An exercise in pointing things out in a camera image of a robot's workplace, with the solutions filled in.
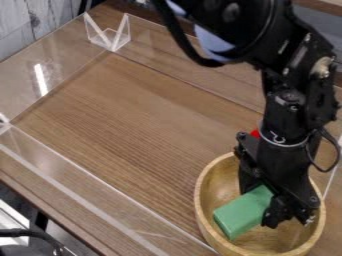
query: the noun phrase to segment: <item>screw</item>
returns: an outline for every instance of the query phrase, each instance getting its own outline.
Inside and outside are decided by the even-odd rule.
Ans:
[[[289,111],[295,113],[297,111],[297,107],[296,106],[291,106],[289,107]]]
[[[323,73],[322,73],[322,78],[328,78],[330,76],[330,72],[328,70],[326,70]]]
[[[260,178],[261,177],[261,171],[259,168],[253,168],[252,169],[252,175],[255,178]]]
[[[308,42],[309,42],[309,40],[311,40],[311,34],[308,33],[308,34],[305,35],[305,37],[304,37],[304,41],[305,41],[305,43],[308,43]]]
[[[288,68],[284,68],[284,69],[283,69],[283,76],[287,76],[288,73],[289,73],[289,69],[288,69]]]
[[[240,140],[244,140],[244,139],[245,139],[245,133],[244,133],[244,132],[239,132],[239,133],[237,133],[237,138],[239,138]]]
[[[318,198],[316,198],[315,196],[311,196],[311,197],[309,197],[309,201],[311,201],[312,203],[316,203],[316,202],[318,202]]]

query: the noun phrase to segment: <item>cable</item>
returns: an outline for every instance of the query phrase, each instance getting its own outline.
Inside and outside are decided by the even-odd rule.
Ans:
[[[161,15],[165,27],[176,41],[176,44],[184,51],[188,58],[204,67],[221,67],[224,65],[223,63],[217,62],[213,59],[205,59],[197,54],[193,46],[187,39],[185,33],[179,25],[177,19],[167,2],[164,0],[151,0],[151,2],[153,3],[155,8]]]
[[[331,145],[332,145],[334,148],[335,148],[335,151],[336,151],[336,158],[335,158],[335,161],[334,161],[332,165],[331,165],[327,169],[323,169],[323,168],[320,168],[320,166],[318,166],[318,164],[315,163],[315,161],[313,161],[313,159],[312,159],[311,153],[309,153],[308,142],[307,142],[307,144],[305,144],[305,146],[304,146],[304,151],[305,151],[305,155],[307,155],[307,158],[308,158],[308,161],[309,161],[311,165],[316,168],[316,170],[318,170],[319,172],[327,173],[327,172],[330,172],[330,171],[334,169],[334,167],[338,165],[338,162],[339,162],[339,159],[340,159],[340,146],[338,145],[338,142],[336,142],[335,138],[332,137],[332,135],[328,133],[328,131],[327,131],[324,128],[322,128],[322,129],[319,129],[319,130],[315,130],[315,131],[311,133],[309,136],[312,136],[315,132],[319,132],[319,133],[320,133],[322,137],[331,143]]]
[[[50,246],[54,249],[56,252],[56,256],[62,256],[61,253],[61,248],[62,245],[46,234],[44,234],[42,232],[37,232],[33,230],[26,230],[26,229],[0,229],[0,237],[21,237],[21,236],[28,236],[28,237],[36,237],[40,238],[41,240],[44,240],[45,242],[48,242],[50,244]]]

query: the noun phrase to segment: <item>green sponge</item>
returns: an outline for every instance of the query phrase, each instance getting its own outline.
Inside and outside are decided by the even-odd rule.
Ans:
[[[261,223],[272,192],[261,185],[213,211],[213,220],[229,240]]]

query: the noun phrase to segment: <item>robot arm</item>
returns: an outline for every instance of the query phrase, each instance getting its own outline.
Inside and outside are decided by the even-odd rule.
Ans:
[[[219,67],[247,62],[261,71],[265,96],[260,138],[237,134],[240,192],[264,184],[273,193],[263,225],[276,228],[292,217],[308,224],[319,198],[308,167],[327,172],[339,159],[339,147],[324,130],[336,119],[335,55],[315,29],[293,15],[289,0],[152,0],[168,30],[188,57]],[[211,59],[196,53],[175,19],[175,10],[195,24],[200,45]],[[323,170],[313,162],[324,137],[336,149],[336,161]]]

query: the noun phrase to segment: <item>plastic stand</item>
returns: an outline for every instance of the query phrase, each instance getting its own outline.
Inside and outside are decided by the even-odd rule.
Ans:
[[[129,19],[126,14],[122,15],[117,31],[110,28],[101,30],[88,13],[84,14],[84,23],[90,43],[98,45],[105,50],[116,52],[130,41]]]

